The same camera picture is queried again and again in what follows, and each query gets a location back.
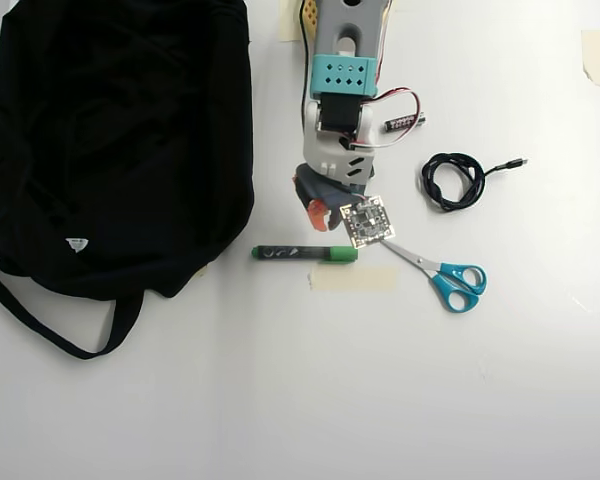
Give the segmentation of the dark navy gripper body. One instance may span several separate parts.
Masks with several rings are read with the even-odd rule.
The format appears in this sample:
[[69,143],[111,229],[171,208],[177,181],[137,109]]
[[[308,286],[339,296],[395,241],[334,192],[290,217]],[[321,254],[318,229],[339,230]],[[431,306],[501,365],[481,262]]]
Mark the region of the dark navy gripper body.
[[306,163],[296,168],[293,182],[303,205],[309,205],[314,200],[324,205],[347,205],[363,196],[366,189],[365,185],[344,185],[322,176]]

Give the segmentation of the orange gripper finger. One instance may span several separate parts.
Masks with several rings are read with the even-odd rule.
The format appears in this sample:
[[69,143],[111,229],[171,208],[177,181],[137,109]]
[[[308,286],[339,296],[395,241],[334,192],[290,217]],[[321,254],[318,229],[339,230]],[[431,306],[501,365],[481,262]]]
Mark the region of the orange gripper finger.
[[319,232],[327,232],[329,230],[325,220],[330,215],[330,210],[319,199],[312,199],[307,206],[307,215],[312,227]]

